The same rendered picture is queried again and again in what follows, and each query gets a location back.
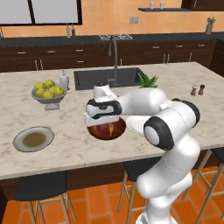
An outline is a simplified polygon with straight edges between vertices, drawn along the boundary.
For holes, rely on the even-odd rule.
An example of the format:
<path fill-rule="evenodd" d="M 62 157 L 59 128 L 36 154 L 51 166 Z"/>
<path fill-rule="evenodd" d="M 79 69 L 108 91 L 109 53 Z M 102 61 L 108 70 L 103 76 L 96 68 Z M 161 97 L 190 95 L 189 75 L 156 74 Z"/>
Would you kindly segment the black seat wooden stool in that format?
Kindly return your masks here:
<path fill-rule="evenodd" d="M 22 177 L 17 182 L 16 201 L 26 201 L 31 224 L 37 224 L 37 212 L 40 212 L 42 224 L 46 224 L 42 204 L 60 201 L 66 224 L 71 224 L 68 209 L 71 209 L 73 220 L 76 221 L 74 208 L 67 190 L 67 173 L 57 171 L 33 176 Z"/>
<path fill-rule="evenodd" d="M 202 170 L 205 168 L 208 159 L 212 155 L 214 155 L 219 160 L 218 169 L 216 171 L 203 172 Z M 218 185 L 221 175 L 223 173 L 224 173 L 224 147 L 207 150 L 205 152 L 204 157 L 201 159 L 198 170 L 192 177 L 192 181 L 195 181 L 197 177 L 201 177 L 201 179 L 207 186 L 207 190 L 205 193 L 206 198 L 205 201 L 203 202 L 202 208 L 199 211 L 199 215 L 197 217 L 195 224 L 200 224 L 200 219 L 202 218 L 202 215 L 204 214 L 207 208 L 207 204 L 211 200 L 211 198 L 224 195 L 224 190 L 219 192 L 215 191 L 215 188 Z"/>
<path fill-rule="evenodd" d="M 150 168 L 152 168 L 160 159 L 161 157 L 150 157 L 145 159 L 127 161 L 123 163 L 125 170 L 122 180 L 122 189 L 120 192 L 119 202 L 117 206 L 117 212 L 120 213 L 121 205 L 123 202 L 123 196 L 126 196 L 129 204 L 126 224 L 130 224 L 130 216 L 134 212 L 143 211 L 146 208 L 148 202 L 148 200 L 145 199 L 143 206 L 136 208 L 133 207 L 135 192 L 137 189 L 137 178 L 141 174 L 147 172 Z"/>

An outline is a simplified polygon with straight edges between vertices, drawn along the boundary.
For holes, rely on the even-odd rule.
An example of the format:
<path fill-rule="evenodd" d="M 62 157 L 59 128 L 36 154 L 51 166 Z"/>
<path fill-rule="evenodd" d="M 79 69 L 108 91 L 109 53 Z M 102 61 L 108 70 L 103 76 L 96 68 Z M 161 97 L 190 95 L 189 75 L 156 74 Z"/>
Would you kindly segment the green plant in white pot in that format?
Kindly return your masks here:
<path fill-rule="evenodd" d="M 142 88 L 156 88 L 158 85 L 156 84 L 158 77 L 154 76 L 152 78 L 149 78 L 147 74 L 141 75 L 138 74 L 140 84 Z"/>

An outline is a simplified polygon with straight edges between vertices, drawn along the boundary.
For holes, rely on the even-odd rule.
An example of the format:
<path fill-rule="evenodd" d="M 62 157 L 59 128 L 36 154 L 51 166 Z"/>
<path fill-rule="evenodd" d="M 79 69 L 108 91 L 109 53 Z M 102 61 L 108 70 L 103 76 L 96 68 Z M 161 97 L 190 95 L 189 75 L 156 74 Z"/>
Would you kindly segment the grey plate with brown centre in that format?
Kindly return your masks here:
<path fill-rule="evenodd" d="M 13 139 L 13 146 L 20 152 L 43 150 L 54 139 L 51 129 L 43 126 L 31 127 L 19 132 Z"/>

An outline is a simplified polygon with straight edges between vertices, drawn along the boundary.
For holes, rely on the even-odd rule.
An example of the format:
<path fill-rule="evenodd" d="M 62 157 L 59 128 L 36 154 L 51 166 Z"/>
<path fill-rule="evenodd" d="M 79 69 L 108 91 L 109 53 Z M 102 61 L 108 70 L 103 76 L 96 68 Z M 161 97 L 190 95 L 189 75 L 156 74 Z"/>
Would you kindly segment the dark grey sink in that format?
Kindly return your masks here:
<path fill-rule="evenodd" d="M 75 71 L 73 76 L 76 90 L 89 90 L 100 83 L 111 88 L 140 86 L 139 76 L 144 76 L 144 72 L 138 67 L 118 68 L 116 82 L 114 69 Z"/>

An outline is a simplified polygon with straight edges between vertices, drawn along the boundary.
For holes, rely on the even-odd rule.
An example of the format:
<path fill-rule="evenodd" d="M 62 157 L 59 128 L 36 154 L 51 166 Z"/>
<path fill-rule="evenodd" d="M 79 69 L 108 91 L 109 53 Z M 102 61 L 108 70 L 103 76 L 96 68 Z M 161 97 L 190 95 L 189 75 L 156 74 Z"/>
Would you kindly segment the dark wall shelf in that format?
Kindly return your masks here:
<path fill-rule="evenodd" d="M 143 12 L 189 12 L 191 10 L 188 9 L 182 9 L 182 8 L 164 8 L 164 9 L 160 9 L 160 8 L 138 8 L 139 11 L 143 11 Z"/>

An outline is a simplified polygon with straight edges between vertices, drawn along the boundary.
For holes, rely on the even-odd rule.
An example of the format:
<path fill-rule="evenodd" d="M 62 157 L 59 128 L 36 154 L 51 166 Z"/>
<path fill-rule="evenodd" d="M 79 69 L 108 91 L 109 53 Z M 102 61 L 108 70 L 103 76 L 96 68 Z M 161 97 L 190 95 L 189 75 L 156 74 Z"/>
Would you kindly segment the black framed window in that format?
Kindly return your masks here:
<path fill-rule="evenodd" d="M 81 0 L 0 0 L 0 25 L 81 25 Z"/>

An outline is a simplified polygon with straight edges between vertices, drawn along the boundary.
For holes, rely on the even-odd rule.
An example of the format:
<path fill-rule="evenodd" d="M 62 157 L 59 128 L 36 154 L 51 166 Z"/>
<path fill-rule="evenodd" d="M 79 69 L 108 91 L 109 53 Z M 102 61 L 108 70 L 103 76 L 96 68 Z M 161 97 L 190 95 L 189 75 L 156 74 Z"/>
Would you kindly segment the white plate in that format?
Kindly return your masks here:
<path fill-rule="evenodd" d="M 144 124 L 150 119 L 149 115 L 131 115 L 126 119 L 127 127 L 133 132 L 143 135 Z"/>

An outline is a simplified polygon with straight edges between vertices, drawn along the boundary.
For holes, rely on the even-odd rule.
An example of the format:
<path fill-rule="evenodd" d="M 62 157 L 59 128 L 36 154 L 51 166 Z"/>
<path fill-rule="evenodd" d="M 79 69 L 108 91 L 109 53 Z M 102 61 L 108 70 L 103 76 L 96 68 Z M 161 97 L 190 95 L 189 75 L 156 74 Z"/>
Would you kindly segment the pot with kitchen tools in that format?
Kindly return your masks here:
<path fill-rule="evenodd" d="M 214 17 L 209 17 L 206 21 L 207 21 L 207 25 L 206 25 L 205 34 L 211 35 L 216 19 Z"/>

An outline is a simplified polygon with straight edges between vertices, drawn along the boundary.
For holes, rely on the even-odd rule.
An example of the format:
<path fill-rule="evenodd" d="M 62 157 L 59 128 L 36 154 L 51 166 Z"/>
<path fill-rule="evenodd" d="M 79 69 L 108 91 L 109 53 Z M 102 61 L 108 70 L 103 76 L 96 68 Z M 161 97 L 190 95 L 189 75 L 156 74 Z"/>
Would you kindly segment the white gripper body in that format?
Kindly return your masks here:
<path fill-rule="evenodd" d="M 118 120 L 119 120 L 118 115 L 106 115 L 106 116 L 101 116 L 97 119 L 94 119 L 93 125 L 97 126 L 97 125 L 102 125 L 106 123 L 114 123 L 114 122 L 117 122 Z"/>

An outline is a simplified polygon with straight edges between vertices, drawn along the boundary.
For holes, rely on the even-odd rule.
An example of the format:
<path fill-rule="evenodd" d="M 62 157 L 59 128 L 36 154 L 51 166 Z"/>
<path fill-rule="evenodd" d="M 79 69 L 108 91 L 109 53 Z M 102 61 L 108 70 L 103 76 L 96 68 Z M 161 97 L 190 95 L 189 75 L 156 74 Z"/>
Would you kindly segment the grey tall tap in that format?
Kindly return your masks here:
<path fill-rule="evenodd" d="M 114 82 L 117 84 L 117 60 L 118 60 L 118 52 L 117 52 L 117 43 L 114 35 L 111 35 L 109 38 L 109 47 L 108 47 L 108 56 L 112 56 L 112 53 L 115 54 L 115 64 L 114 64 L 114 78 L 110 80 L 110 82 Z"/>

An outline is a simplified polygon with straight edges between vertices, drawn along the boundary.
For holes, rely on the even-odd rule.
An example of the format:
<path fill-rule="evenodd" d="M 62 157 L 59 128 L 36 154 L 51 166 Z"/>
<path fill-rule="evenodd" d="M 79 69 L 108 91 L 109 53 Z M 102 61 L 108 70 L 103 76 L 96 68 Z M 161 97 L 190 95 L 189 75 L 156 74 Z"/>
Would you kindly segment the dark brown wall cupboard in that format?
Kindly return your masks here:
<path fill-rule="evenodd" d="M 182 0 L 181 8 L 190 11 L 224 11 L 224 0 Z"/>

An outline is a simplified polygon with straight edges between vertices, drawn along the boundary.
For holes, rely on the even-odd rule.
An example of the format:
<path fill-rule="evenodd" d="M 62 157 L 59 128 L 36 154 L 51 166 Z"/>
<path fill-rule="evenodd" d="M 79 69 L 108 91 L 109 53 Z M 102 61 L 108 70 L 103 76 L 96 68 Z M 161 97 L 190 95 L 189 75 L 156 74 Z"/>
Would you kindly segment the grey footed fruit bowl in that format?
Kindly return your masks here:
<path fill-rule="evenodd" d="M 56 83 L 57 87 L 61 87 L 64 89 L 64 94 L 58 97 L 43 99 L 36 96 L 35 89 L 31 91 L 31 97 L 38 101 L 39 103 L 45 104 L 45 110 L 55 110 L 60 108 L 60 102 L 63 100 L 65 95 L 67 94 L 67 88 L 59 83 Z"/>

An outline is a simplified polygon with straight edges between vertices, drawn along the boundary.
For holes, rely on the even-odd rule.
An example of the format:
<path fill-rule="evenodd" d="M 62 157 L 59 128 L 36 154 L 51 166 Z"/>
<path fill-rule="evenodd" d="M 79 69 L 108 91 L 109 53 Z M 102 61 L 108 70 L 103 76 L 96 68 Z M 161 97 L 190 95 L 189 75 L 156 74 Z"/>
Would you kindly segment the dark red bowl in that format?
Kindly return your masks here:
<path fill-rule="evenodd" d="M 100 140 L 113 140 L 120 137 L 126 130 L 126 122 L 119 117 L 117 122 L 93 125 L 93 118 L 86 115 L 85 124 L 90 135 Z"/>

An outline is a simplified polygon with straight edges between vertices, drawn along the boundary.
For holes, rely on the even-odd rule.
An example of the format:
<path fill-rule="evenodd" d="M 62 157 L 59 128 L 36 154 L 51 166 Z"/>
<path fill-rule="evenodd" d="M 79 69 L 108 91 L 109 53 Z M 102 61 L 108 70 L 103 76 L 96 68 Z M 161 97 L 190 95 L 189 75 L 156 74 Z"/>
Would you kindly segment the white soap dispenser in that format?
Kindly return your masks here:
<path fill-rule="evenodd" d="M 62 74 L 59 76 L 59 83 L 69 89 L 69 76 L 65 71 L 62 71 Z"/>

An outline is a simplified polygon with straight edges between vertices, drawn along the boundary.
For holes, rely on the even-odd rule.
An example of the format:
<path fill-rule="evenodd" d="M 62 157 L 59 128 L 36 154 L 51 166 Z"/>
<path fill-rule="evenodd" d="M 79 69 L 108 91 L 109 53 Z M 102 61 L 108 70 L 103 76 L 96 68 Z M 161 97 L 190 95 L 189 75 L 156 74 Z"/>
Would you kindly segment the dark brown island cabinet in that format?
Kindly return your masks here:
<path fill-rule="evenodd" d="M 100 186 L 123 181 L 123 163 L 104 164 L 92 167 L 73 169 L 66 172 L 67 188 L 76 190 L 91 186 Z M 5 197 L 13 200 L 18 185 L 18 178 L 0 180 L 2 192 L 0 199 Z"/>

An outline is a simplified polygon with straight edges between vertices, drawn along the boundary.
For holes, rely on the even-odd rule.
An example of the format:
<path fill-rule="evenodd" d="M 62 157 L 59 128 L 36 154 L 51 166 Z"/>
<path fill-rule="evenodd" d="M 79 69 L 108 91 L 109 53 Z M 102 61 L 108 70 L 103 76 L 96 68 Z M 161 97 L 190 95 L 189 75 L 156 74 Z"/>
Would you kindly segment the dark brown cupboard run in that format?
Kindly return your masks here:
<path fill-rule="evenodd" d="M 122 42 L 118 66 L 197 62 L 224 77 L 224 41 Z M 0 46 L 0 73 L 60 68 L 112 67 L 109 44 Z"/>

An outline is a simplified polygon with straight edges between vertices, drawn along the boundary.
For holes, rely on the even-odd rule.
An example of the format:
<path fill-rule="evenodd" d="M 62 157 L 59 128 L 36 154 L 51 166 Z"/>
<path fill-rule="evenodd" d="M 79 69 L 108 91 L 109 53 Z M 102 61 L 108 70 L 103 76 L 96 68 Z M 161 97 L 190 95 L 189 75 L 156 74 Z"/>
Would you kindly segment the hob with grey grates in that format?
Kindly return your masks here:
<path fill-rule="evenodd" d="M 118 34 L 118 35 L 99 35 L 101 41 L 109 41 L 110 37 L 113 36 L 116 40 L 132 40 L 132 36 L 129 34 Z"/>

